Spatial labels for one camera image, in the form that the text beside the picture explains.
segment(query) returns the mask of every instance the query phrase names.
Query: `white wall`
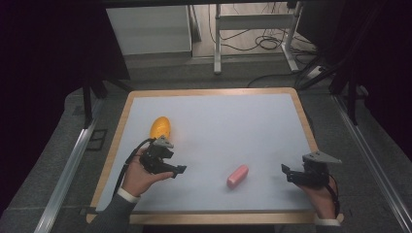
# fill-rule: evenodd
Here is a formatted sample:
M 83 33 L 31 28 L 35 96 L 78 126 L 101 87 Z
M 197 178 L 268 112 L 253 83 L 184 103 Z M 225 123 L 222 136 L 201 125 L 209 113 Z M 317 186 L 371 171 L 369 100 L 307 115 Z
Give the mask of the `white wall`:
M 106 11 L 123 55 L 191 51 L 187 6 Z

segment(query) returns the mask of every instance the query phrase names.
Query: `yellow object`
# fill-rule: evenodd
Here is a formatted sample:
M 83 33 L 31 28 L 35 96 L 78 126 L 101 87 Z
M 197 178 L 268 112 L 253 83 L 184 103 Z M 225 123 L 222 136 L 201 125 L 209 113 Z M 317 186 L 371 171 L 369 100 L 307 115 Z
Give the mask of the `yellow object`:
M 170 121 L 166 116 L 157 118 L 152 124 L 151 138 L 159 138 L 161 135 L 169 139 Z

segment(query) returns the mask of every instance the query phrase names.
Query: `gray carpet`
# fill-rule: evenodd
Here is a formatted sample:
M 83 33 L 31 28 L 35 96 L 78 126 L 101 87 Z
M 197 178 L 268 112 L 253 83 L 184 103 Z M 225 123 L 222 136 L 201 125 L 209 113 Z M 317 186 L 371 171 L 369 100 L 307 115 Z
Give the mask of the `gray carpet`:
M 245 87 L 254 78 L 269 74 L 288 74 L 282 57 L 223 60 L 223 73 L 213 74 L 210 60 L 150 63 L 134 66 L 127 61 L 131 81 L 136 89 L 188 89 Z M 326 88 L 330 80 L 300 92 L 302 105 L 312 122 L 320 150 L 342 159 L 331 165 L 338 181 L 340 200 L 347 232 L 402 232 L 390 206 L 371 176 L 360 150 L 352 139 Z M 252 87 L 293 86 L 294 76 L 273 76 L 252 83 Z M 55 220 L 51 232 L 82 232 L 86 227 L 86 210 L 103 168 L 119 122 L 127 93 L 105 83 L 109 95 L 95 127 L 94 138 L 106 133 L 104 142 L 88 144 L 79 169 Z M 50 195 L 65 162 L 82 130 L 83 96 L 75 91 L 66 99 L 66 109 L 42 156 L 0 220 L 0 232 L 33 232 L 48 204 Z M 412 206 L 412 165 L 399 147 L 382 130 L 361 101 L 358 103 L 360 128 L 405 203 Z M 312 225 L 276 226 L 270 232 L 314 232 Z M 142 226 L 130 226 L 129 232 L 141 232 Z

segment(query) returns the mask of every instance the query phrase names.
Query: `pink cylindrical object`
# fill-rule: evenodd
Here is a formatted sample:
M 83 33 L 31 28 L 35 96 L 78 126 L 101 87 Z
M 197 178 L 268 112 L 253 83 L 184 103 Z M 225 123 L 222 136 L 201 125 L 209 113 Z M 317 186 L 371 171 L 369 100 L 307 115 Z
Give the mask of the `pink cylindrical object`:
M 249 168 L 246 165 L 241 165 L 236 171 L 234 171 L 228 178 L 227 178 L 227 186 L 231 189 L 235 188 L 238 184 L 240 184 L 246 176 L 248 176 Z

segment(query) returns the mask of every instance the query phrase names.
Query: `gray sleeve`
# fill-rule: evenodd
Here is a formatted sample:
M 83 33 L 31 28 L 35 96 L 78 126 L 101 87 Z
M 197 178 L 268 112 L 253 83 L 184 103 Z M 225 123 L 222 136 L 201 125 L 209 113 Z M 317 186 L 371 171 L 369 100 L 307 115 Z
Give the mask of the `gray sleeve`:
M 316 225 L 316 233 L 343 233 L 342 226 Z
M 116 194 L 109 206 L 94 218 L 85 233 L 124 233 L 136 203 L 130 203 Z

